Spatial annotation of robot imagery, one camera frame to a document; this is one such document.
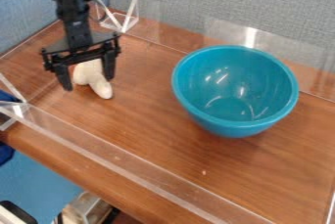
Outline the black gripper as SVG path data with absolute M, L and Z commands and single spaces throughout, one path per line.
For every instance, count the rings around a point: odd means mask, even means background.
M 73 91 L 69 66 L 99 59 L 103 75 L 112 80 L 116 75 L 117 57 L 121 53 L 118 32 L 101 33 L 90 30 L 89 21 L 63 22 L 66 38 L 40 52 L 45 69 L 55 72 L 66 91 Z

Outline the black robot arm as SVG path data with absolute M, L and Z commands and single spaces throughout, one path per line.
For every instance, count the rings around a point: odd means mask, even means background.
M 121 54 L 118 32 L 99 33 L 90 29 L 89 2 L 93 0 L 54 0 L 57 17 L 63 22 L 66 37 L 40 50 L 45 69 L 54 72 L 67 91 L 73 90 L 69 67 L 87 61 L 102 62 L 107 80 L 116 75 L 117 57 Z

